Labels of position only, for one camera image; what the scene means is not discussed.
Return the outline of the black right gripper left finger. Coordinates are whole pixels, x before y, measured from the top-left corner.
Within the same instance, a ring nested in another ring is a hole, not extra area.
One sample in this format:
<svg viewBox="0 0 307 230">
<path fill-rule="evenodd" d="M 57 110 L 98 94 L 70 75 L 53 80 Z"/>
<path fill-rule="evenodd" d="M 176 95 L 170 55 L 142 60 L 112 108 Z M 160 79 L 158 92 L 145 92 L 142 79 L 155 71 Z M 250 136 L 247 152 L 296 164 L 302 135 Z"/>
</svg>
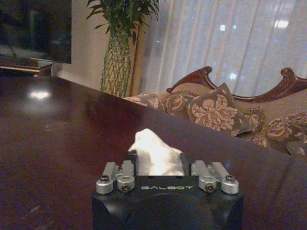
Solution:
<svg viewBox="0 0 307 230">
<path fill-rule="evenodd" d="M 115 162 L 107 162 L 102 175 L 96 181 L 96 192 L 107 195 L 113 192 L 115 184 L 121 193 L 129 193 L 135 187 L 135 173 L 138 169 L 136 151 L 130 152 L 121 166 Z"/>
</svg>

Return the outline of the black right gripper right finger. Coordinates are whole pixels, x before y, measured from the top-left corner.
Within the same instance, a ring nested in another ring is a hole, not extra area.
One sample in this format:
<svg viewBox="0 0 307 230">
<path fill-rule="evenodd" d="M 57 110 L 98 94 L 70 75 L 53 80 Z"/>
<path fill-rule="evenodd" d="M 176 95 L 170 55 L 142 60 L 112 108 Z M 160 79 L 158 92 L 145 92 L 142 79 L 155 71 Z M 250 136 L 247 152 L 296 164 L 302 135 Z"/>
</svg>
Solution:
<svg viewBox="0 0 307 230">
<path fill-rule="evenodd" d="M 228 195 L 239 192 L 239 182 L 220 162 L 206 165 L 202 160 L 182 154 L 182 165 L 185 175 L 198 177 L 198 186 L 204 192 L 213 193 L 218 187 Z"/>
</svg>

